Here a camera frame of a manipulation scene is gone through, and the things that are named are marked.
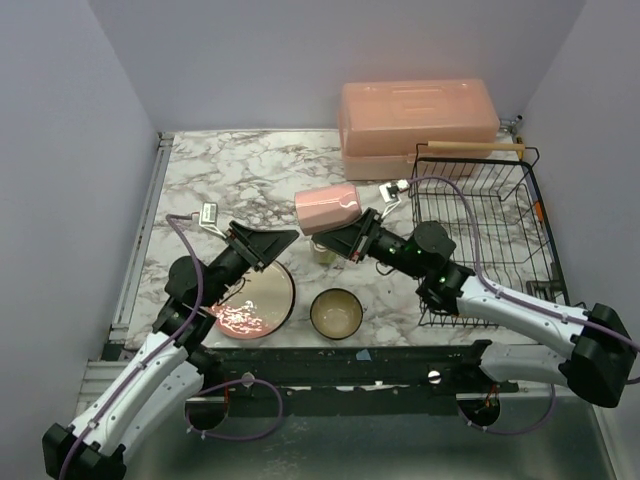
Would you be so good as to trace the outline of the pink ceramic mug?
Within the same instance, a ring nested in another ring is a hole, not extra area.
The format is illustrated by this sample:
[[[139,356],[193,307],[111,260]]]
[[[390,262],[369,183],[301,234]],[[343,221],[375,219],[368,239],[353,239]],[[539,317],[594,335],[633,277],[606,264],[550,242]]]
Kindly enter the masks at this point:
[[[340,184],[297,192],[296,218],[305,236],[349,224],[362,213],[360,197],[353,184]]]

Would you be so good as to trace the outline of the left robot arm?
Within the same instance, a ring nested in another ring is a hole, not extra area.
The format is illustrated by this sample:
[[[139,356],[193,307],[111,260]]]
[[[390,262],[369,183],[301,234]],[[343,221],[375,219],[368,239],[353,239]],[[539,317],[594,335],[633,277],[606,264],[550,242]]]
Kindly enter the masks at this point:
[[[122,479],[137,448],[203,386],[210,359],[201,345],[215,319],[206,308],[250,270],[271,265],[297,238],[295,230],[254,230],[235,221],[226,246],[208,264],[193,250],[169,269],[169,296],[138,352],[118,377],[69,425],[42,438],[53,479]]]

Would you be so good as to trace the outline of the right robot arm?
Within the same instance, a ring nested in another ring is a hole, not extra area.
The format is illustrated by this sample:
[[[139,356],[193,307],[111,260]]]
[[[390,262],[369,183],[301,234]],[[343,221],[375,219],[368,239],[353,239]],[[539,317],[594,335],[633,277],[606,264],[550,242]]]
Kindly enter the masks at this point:
[[[355,263],[371,257],[418,280],[417,295],[435,313],[487,320],[531,339],[524,351],[486,347],[480,368],[487,377],[566,386],[591,404],[618,406],[639,347],[613,308],[560,305],[489,281],[452,260],[456,244],[436,221],[420,223],[404,239],[368,209],[312,239]]]

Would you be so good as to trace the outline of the dark bowl cream inside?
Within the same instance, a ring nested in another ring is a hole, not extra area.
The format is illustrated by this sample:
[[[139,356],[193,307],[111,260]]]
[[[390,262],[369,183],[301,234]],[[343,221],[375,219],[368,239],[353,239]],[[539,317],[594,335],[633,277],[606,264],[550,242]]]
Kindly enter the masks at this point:
[[[330,340],[344,340],[360,328],[364,308],[352,292],[331,288],[318,294],[310,307],[314,329]]]

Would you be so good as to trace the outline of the yellow-green ceramic mug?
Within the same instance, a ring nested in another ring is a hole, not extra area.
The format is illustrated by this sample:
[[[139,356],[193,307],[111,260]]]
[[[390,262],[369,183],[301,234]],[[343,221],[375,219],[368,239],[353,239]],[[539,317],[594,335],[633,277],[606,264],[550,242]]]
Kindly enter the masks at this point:
[[[337,259],[337,254],[335,252],[315,242],[311,243],[311,250],[314,261],[319,265],[331,265]]]

